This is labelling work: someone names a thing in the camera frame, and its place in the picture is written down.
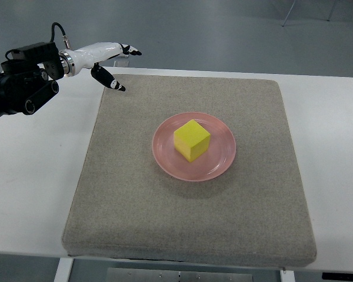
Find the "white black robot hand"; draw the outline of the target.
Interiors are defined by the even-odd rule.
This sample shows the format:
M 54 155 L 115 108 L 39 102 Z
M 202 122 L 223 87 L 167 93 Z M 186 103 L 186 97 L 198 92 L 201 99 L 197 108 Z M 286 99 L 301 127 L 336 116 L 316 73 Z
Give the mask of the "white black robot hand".
M 65 49 L 59 52 L 64 76 L 72 77 L 82 69 L 90 69 L 91 76 L 106 88 L 125 91 L 122 86 L 106 69 L 99 64 L 119 55 L 141 56 L 142 53 L 131 45 L 116 42 L 99 42 L 85 46 L 75 51 Z

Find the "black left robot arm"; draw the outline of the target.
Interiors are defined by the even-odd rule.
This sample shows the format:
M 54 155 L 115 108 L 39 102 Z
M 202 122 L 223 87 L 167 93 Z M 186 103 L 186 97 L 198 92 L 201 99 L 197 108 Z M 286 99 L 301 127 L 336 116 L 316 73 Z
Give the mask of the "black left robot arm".
M 0 72 L 0 117 L 23 113 L 32 115 L 58 92 L 56 82 L 70 69 L 54 42 L 58 27 L 66 47 L 69 40 L 60 23 L 51 26 L 49 42 L 39 42 L 6 52 Z

